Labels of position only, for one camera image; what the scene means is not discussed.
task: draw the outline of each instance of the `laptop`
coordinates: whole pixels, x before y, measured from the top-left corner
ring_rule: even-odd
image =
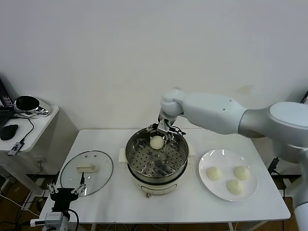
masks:
[[[0,79],[0,129],[14,115],[13,103]]]

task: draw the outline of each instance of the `white robotic arm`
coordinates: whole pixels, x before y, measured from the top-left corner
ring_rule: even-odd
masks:
[[[172,89],[162,97],[157,131],[168,133],[178,116],[220,134],[271,138],[274,152],[280,158],[301,165],[304,179],[294,204],[300,230],[308,230],[308,106],[281,102],[251,110],[230,97]]]
[[[186,94],[179,89],[172,89],[164,94],[161,100],[161,116],[166,119],[174,121],[180,115],[194,125],[220,134],[238,133],[246,110],[227,96],[209,93]]]

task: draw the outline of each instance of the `stainless steel steamer basket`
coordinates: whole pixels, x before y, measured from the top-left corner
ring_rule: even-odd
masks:
[[[151,137],[161,135],[158,132],[148,133],[144,128],[129,139],[125,148],[131,173],[151,185],[172,182],[180,177],[187,165],[188,145],[181,135],[175,134],[174,140],[160,150],[151,148]]]

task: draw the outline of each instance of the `computer mouse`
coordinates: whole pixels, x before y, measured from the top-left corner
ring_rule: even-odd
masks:
[[[18,129],[17,124],[11,124],[11,125],[8,125],[8,126],[4,126],[0,130],[0,139],[3,140],[3,141],[10,140],[11,138],[14,137],[17,129]]]

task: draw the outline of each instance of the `glass lid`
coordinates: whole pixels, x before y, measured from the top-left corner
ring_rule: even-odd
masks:
[[[91,195],[109,181],[113,172],[111,158],[101,151],[83,152],[71,159],[60,175],[63,188],[77,188],[84,172],[86,189],[79,196]]]

